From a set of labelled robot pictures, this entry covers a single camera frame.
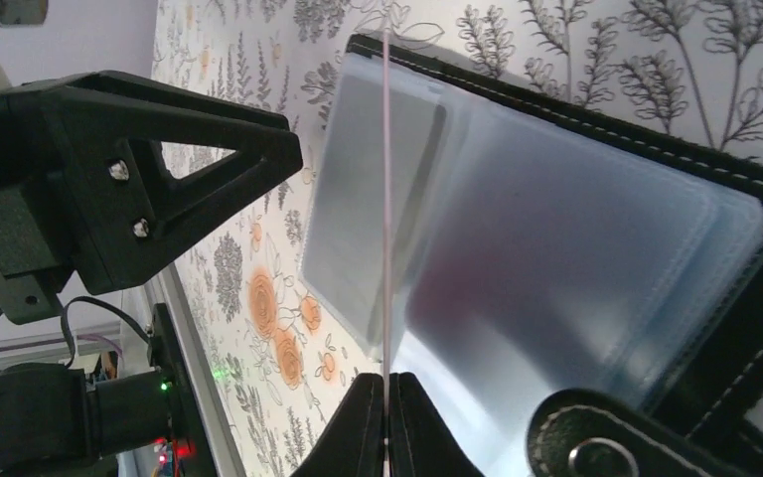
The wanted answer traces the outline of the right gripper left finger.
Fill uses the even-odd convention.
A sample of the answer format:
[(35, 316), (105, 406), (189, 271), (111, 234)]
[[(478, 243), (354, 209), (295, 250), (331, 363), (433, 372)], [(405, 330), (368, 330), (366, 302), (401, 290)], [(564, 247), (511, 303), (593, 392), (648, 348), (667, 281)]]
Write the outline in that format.
[(382, 376), (359, 374), (293, 476), (382, 476), (382, 388)]

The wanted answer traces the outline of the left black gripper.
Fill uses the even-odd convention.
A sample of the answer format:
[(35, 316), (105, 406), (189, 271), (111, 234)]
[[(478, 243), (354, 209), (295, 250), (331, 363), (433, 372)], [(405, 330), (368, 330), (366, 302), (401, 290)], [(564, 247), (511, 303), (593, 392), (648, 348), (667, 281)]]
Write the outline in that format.
[(302, 164), (284, 116), (130, 74), (0, 94), (0, 306), (143, 284)]

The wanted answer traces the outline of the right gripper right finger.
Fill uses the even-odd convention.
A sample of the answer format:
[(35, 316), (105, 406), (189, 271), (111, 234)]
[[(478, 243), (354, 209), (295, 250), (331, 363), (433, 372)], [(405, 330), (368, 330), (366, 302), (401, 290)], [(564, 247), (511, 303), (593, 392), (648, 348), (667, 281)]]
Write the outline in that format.
[(455, 440), (415, 374), (390, 376), (388, 411), (388, 453), (393, 476), (481, 474)]

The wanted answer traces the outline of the black leather card holder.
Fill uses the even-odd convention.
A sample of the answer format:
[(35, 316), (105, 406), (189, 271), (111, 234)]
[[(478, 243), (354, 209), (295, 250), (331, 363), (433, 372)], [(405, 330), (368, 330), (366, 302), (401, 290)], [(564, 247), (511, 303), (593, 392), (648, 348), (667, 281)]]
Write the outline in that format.
[[(389, 46), (391, 375), (479, 476), (763, 476), (763, 165)], [(382, 376), (382, 40), (301, 276)]]

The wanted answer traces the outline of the red card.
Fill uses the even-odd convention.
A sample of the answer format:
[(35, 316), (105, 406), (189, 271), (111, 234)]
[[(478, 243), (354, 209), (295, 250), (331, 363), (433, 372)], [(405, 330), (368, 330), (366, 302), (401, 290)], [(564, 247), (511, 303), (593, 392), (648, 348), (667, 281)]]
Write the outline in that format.
[(382, 475), (391, 476), (389, 403), (391, 375), (391, 303), (392, 303), (392, 181), (391, 181), (391, 114), (389, 88), (389, 29), (384, 28), (381, 36), (381, 112), (382, 112), (382, 435), (383, 462)]

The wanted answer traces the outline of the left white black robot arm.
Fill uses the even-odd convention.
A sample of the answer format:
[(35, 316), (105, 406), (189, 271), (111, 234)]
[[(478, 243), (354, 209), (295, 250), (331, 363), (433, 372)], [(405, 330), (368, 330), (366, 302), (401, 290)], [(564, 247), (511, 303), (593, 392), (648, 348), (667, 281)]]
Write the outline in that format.
[[(302, 166), (279, 113), (107, 71), (0, 90), (0, 311), (58, 318), (73, 276), (89, 301), (145, 284)], [(140, 333), (149, 370), (91, 384), (70, 365), (0, 371), (0, 476), (84, 474), (158, 440), (178, 476), (229, 475), (165, 303)]]

